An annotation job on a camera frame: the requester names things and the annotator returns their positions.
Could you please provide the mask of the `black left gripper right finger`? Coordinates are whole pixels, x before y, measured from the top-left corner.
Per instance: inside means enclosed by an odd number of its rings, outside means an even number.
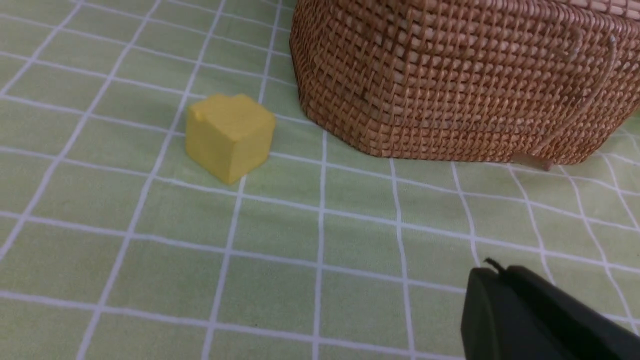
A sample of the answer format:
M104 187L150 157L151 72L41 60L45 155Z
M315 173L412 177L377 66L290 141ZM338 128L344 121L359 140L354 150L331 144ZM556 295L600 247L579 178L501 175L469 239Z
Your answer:
M547 335L574 360L637 360L639 337L523 266L505 270L505 282Z

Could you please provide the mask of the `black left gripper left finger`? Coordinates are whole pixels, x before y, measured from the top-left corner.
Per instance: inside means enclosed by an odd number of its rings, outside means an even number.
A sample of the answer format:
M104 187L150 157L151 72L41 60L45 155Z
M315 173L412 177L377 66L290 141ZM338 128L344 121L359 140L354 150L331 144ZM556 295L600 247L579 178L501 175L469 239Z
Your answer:
M568 319L553 284L520 265L471 269L462 308L467 360L575 360L556 328Z

